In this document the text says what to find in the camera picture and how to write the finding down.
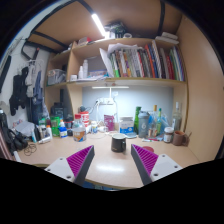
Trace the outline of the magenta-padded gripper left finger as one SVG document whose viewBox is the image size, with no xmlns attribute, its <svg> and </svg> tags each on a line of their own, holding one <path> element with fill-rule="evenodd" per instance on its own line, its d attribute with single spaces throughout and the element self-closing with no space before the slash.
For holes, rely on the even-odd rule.
<svg viewBox="0 0 224 224">
<path fill-rule="evenodd" d="M 82 186 L 94 155 L 94 146 L 91 145 L 67 158 L 58 158 L 46 168 L 46 171 Z"/>
</svg>

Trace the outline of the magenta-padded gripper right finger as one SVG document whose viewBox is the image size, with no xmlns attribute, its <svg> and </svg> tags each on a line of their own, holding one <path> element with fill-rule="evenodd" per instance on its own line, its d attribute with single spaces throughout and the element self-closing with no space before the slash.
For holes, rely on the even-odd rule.
<svg viewBox="0 0 224 224">
<path fill-rule="evenodd" d="M 182 169 L 168 155 L 157 155 L 138 145 L 131 145 L 131 155 L 143 185 L 150 184 Z"/>
</svg>

